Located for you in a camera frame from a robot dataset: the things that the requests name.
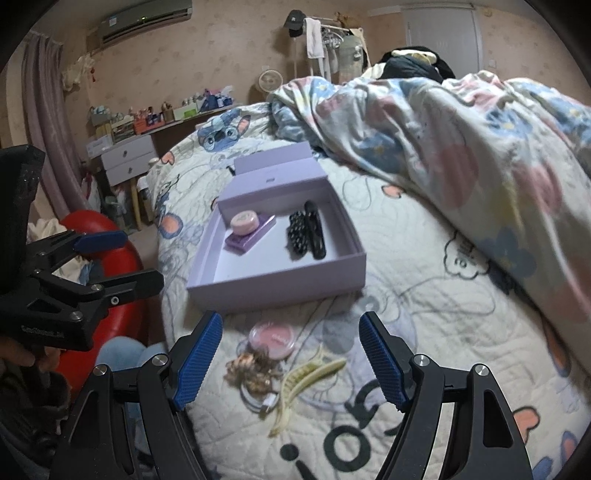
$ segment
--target pink curtain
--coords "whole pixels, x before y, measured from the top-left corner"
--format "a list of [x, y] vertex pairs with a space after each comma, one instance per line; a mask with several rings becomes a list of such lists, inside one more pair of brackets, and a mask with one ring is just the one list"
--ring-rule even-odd
[[63, 45], [32, 34], [25, 48], [22, 96], [29, 139], [46, 153], [41, 184], [59, 219], [89, 209], [82, 193], [82, 163], [76, 151], [61, 89]]

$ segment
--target blue jeans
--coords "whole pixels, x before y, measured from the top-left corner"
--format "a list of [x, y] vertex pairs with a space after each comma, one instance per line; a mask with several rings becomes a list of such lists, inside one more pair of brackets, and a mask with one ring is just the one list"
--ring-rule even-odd
[[[141, 367], [154, 355], [166, 353], [163, 343], [156, 343], [149, 347], [129, 337], [115, 337], [105, 342], [96, 357], [96, 365], [106, 364], [112, 371]], [[148, 440], [144, 430], [139, 403], [128, 403], [127, 411], [131, 421], [132, 432], [135, 433], [135, 447], [147, 455], [150, 454]]]

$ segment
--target bed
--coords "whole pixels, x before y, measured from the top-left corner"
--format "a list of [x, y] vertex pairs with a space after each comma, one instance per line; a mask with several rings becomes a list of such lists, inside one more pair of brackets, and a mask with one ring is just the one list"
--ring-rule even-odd
[[[268, 103], [212, 119], [158, 159], [148, 179], [169, 345], [201, 317], [186, 280], [236, 157], [310, 142], [368, 254], [358, 294], [225, 316], [187, 408], [212, 478], [376, 477], [401, 415], [385, 402], [356, 334], [367, 310], [442, 366], [487, 364], [535, 480], [554, 478], [591, 420], [586, 291], [582, 300], [569, 288], [591, 278], [589, 260], [572, 255], [591, 237], [589, 132], [587, 107], [527, 79], [480, 72], [443, 86], [356, 79], [336, 87], [308, 77]], [[576, 241], [561, 242], [569, 232]], [[250, 328], [267, 319], [297, 329], [288, 367], [321, 344], [347, 360], [298, 397], [276, 437], [274, 413], [261, 420], [223, 378]], [[451, 415], [444, 408], [427, 479], [439, 476]]]

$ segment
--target black hair clip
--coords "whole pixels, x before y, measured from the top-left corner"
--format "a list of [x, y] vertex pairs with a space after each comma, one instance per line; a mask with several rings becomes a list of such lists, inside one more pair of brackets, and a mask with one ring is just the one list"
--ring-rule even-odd
[[318, 207], [308, 200], [304, 204], [304, 209], [305, 212], [297, 211], [290, 215], [287, 238], [297, 255], [303, 256], [311, 250], [314, 258], [321, 260], [326, 256], [326, 247]]
[[308, 251], [308, 233], [306, 225], [306, 214], [297, 211], [290, 215], [290, 228], [287, 231], [287, 238], [291, 249], [297, 255], [303, 256]]
[[314, 202], [308, 200], [304, 204], [306, 210], [306, 224], [308, 227], [308, 239], [312, 254], [316, 260], [321, 260], [326, 256], [326, 247], [324, 246], [324, 235], [322, 233], [322, 223], [318, 215], [318, 207]]

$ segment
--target lavender box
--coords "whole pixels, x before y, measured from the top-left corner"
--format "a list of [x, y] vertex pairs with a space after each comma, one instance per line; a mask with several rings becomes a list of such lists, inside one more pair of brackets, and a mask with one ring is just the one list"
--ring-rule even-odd
[[[355, 227], [307, 142], [235, 160], [236, 176], [217, 199], [187, 289], [203, 310], [258, 310], [317, 300], [365, 286], [366, 254]], [[318, 208], [326, 257], [296, 258], [287, 248], [289, 215], [306, 200]], [[245, 254], [225, 245], [243, 210], [275, 215], [275, 225]]]

